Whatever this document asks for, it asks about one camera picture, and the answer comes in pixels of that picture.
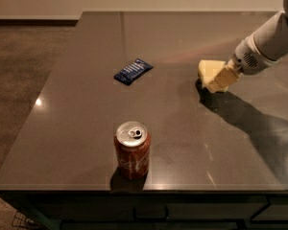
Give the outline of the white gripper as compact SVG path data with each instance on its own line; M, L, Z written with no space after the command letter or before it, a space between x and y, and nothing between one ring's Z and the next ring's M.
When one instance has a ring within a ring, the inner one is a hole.
M256 75L268 67L277 64L276 60L264 57L252 39L244 39L235 48L231 58L234 65L223 65L212 70L212 79L208 83L210 92L226 92L228 87L236 83L241 76Z

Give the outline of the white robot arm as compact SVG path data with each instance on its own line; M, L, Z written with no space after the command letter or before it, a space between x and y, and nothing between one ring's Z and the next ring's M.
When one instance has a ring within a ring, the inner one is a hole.
M288 55L288 0L277 12L236 47L233 56L203 86L210 93L226 92L241 75L255 75Z

